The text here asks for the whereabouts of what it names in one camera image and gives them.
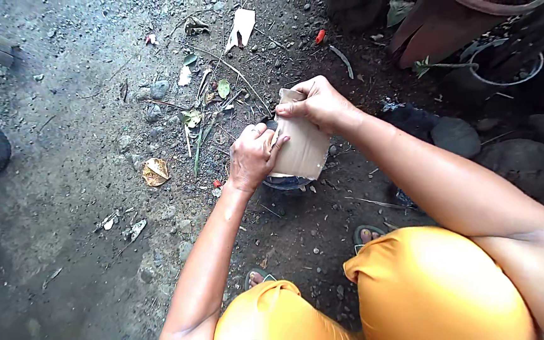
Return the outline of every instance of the foot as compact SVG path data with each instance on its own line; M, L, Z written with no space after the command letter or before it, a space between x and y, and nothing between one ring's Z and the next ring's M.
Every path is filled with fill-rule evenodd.
M260 284L261 282L264 282L264 278L260 273L257 273L257 272L249 273L249 288L250 289Z
M379 237L379 233L371 232L369 229L362 229L360 231L360 238L362 239L363 244L367 244L372 240L376 240Z

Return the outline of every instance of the white paper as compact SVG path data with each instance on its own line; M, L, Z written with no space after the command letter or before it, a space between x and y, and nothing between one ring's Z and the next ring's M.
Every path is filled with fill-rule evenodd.
M228 43L226 43L224 54L228 53L232 47L238 46L238 32L241 33L242 45L246 46L254 26L255 11L244 10L242 8L236 10L232 32L228 38Z

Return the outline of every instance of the debris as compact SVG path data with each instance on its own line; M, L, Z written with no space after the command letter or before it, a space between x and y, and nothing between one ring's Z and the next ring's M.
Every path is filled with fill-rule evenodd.
M234 24L228 43L224 48L224 54L228 53L234 46L244 48L249 42L249 37L255 26L255 11L240 8L235 12Z
M189 128L195 128L196 124L199 124L201 121L202 115L199 110L182 111L180 113L182 115L180 120Z
M320 43L322 43L322 40L325 39L325 34L325 30L318 31L318 35L316 35L316 39L314 40L316 42L316 45L320 45Z
M354 73L352 71L352 66L350 65L350 63L348 61L348 58L346 58L345 55L340 50L337 50L335 48L335 46L329 45L329 48L331 49L331 51L335 52L335 54L338 55L339 58L341 58L341 60L343 61L344 64L346 64L346 66L348 67L349 78L353 79L354 78Z
M189 16L184 22L184 32L186 32L186 35L194 36L205 32L211 33L211 30L209 29L209 25L205 24L199 18Z
M61 271L62 271L62 268L58 268L52 275L50 275L49 278L47 278L41 285L41 290L45 290L47 288L48 283L50 283L51 280L55 279L56 276L58 276L58 274L60 274Z
M179 71L178 85L186 86L190 84L191 80L192 80L192 72L190 72L190 67L182 66L182 69Z
M184 66L188 66L188 65L192 64L197 59L198 59L198 57L196 56L196 54L194 54L194 53L188 54L187 56L184 57Z
M167 163L159 158L151 158L144 164L142 178L146 180L149 186L159 186L169 179Z
M148 35L146 37L146 44L148 45L148 43L158 46L159 42L156 41L156 35L154 34Z

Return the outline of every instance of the green leaf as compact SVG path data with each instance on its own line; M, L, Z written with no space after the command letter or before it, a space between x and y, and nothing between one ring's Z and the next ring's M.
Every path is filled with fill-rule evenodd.
M226 99L226 97L228 97L230 94L230 83L227 80L222 79L219 81L218 94L220 97L222 97L222 99Z
M199 122L201 121L201 112L198 110L182 111L181 115L182 117L180 120L185 126L189 128L196 127L196 124L199 124Z
M184 66L188 66L192 64L197 59L198 57L196 56L196 54L192 54L192 53L188 54L187 56L184 57Z

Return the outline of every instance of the finger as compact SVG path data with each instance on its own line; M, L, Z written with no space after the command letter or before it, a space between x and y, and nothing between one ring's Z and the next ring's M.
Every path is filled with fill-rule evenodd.
M276 157L278 157L278 153L281 151L282 146L287 143L291 137L284 135L282 137L279 137L276 141L276 144L272 146L272 151L270 151L270 159L268 160L268 163L272 166L276 164Z

